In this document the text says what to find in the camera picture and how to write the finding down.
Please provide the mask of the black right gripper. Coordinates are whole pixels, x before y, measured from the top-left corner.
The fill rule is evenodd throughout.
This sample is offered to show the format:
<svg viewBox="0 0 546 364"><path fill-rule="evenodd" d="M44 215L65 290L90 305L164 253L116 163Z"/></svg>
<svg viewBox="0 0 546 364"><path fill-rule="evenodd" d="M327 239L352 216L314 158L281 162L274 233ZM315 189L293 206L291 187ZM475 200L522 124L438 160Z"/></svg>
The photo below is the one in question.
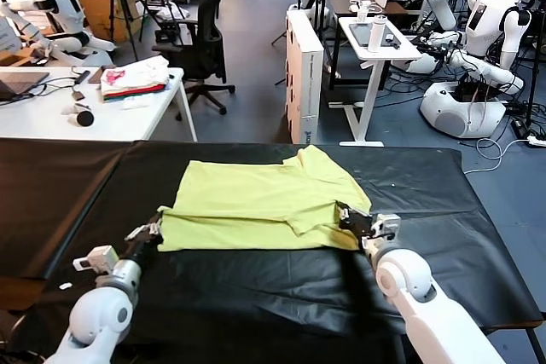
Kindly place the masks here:
<svg viewBox="0 0 546 364"><path fill-rule="evenodd" d="M357 239L369 238L373 234L373 217L351 207L341 201L336 202L339 216L339 228L351 232Z"/></svg>

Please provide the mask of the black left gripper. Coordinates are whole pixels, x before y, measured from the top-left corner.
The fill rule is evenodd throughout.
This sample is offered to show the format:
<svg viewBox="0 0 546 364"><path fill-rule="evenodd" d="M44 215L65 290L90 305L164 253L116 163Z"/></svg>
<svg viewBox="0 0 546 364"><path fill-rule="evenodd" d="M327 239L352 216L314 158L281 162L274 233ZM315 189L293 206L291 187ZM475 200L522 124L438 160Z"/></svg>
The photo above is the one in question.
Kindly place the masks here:
<svg viewBox="0 0 546 364"><path fill-rule="evenodd" d="M164 241L162 236L162 216L154 216L147 226L133 229L124 237L127 244L125 259L139 266L149 266L157 256L157 247Z"/></svg>

